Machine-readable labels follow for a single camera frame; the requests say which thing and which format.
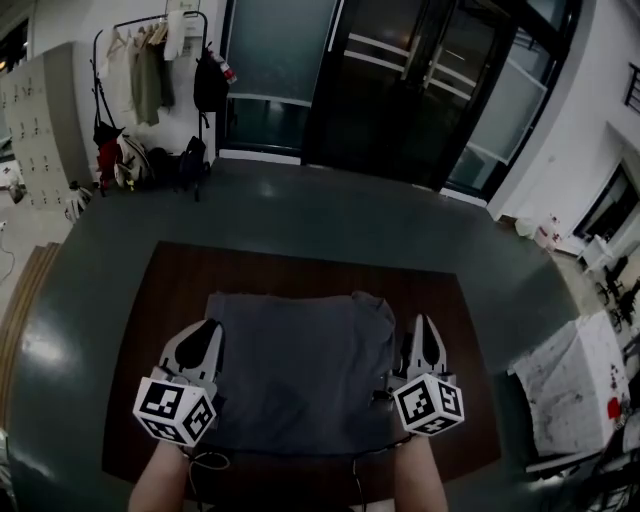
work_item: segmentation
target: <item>gray cloth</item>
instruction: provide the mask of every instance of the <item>gray cloth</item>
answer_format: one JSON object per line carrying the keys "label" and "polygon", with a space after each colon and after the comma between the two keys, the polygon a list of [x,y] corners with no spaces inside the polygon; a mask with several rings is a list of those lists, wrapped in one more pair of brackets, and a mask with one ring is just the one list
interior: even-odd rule
{"label": "gray cloth", "polygon": [[209,297],[225,329],[218,393],[205,443],[275,454],[349,454],[392,441],[390,413],[370,407],[393,362],[389,305],[363,292],[291,300]]}
{"label": "gray cloth", "polygon": [[160,77],[160,99],[163,107],[171,108],[176,104],[173,93],[173,83],[171,82],[171,61],[164,60],[165,43],[152,46],[158,64],[158,75]]}
{"label": "gray cloth", "polygon": [[138,122],[149,126],[158,124],[158,108],[162,106],[161,77],[158,59],[149,44],[140,49],[133,66],[131,92]]}

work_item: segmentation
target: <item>forearm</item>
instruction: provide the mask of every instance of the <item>forearm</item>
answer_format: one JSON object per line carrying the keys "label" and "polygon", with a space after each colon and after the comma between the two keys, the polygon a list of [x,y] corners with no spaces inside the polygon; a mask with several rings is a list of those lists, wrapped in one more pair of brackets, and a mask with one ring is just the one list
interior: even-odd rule
{"label": "forearm", "polygon": [[129,512],[182,510],[189,461],[173,444],[160,441],[131,493]]}
{"label": "forearm", "polygon": [[447,512],[447,498],[427,437],[396,449],[395,501],[398,512]]}

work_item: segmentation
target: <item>dark gray table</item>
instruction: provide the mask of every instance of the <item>dark gray table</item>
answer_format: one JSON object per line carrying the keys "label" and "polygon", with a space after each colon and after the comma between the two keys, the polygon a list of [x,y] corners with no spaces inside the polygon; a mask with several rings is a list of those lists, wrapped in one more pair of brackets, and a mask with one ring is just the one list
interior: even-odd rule
{"label": "dark gray table", "polygon": [[[472,205],[349,173],[224,160],[201,195],[199,204],[170,190],[98,197],[60,249],[15,371],[10,460],[22,512],[125,509],[131,485],[102,473],[102,437],[120,341],[158,240],[456,273],[496,376],[577,316],[548,254]],[[451,510],[537,510],[521,473],[525,416],[505,380],[494,380],[494,400],[507,455],[448,484]]]}

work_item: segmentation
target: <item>red object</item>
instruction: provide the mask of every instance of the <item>red object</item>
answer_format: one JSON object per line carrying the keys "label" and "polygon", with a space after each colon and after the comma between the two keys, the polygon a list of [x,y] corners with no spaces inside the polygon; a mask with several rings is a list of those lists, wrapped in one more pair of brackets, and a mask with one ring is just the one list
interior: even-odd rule
{"label": "red object", "polygon": [[620,417],[622,411],[620,410],[620,402],[617,398],[612,398],[607,404],[607,412],[609,413],[609,419],[613,420]]}
{"label": "red object", "polygon": [[118,160],[122,160],[122,151],[120,151],[118,139],[105,142],[98,153],[98,166],[104,179],[113,178],[113,166]]}

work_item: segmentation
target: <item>brown tabletop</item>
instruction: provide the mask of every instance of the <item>brown tabletop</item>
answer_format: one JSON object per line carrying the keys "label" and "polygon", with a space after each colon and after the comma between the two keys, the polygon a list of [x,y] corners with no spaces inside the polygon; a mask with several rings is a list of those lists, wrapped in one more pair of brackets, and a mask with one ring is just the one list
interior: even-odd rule
{"label": "brown tabletop", "polygon": [[[130,482],[140,476],[156,444],[131,412],[140,379],[150,375],[172,336],[203,318],[211,293],[295,299],[350,295],[354,290],[386,299],[396,317],[397,340],[418,313],[428,314],[442,336],[466,416],[462,425],[432,438],[442,479],[460,477],[500,458],[489,378],[455,275],[160,242],[120,348],[107,410],[103,470]],[[194,471],[201,499],[237,503],[248,496],[264,500],[288,493],[292,499],[313,497],[333,505],[359,503],[350,457],[229,456],[232,466],[226,471]],[[391,453],[359,460],[358,473],[367,501],[393,496]]]}

